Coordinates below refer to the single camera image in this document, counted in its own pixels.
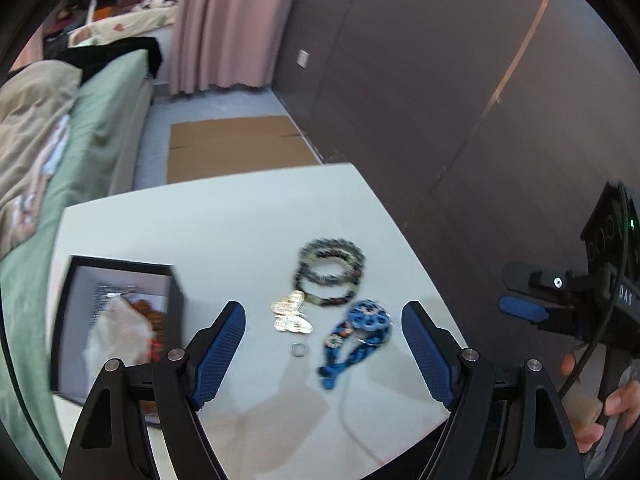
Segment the person's right hand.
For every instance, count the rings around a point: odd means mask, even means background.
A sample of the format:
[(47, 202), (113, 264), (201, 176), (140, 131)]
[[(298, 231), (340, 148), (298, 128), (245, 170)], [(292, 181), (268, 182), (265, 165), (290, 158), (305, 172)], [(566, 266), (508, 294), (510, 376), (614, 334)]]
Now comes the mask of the person's right hand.
[(625, 431), (639, 418), (638, 380), (626, 382), (601, 401), (597, 393), (602, 368), (600, 358), (597, 358), (597, 364), (589, 364), (562, 400), (580, 454), (590, 451), (602, 439), (605, 426), (598, 423), (601, 414), (606, 417), (623, 415)]

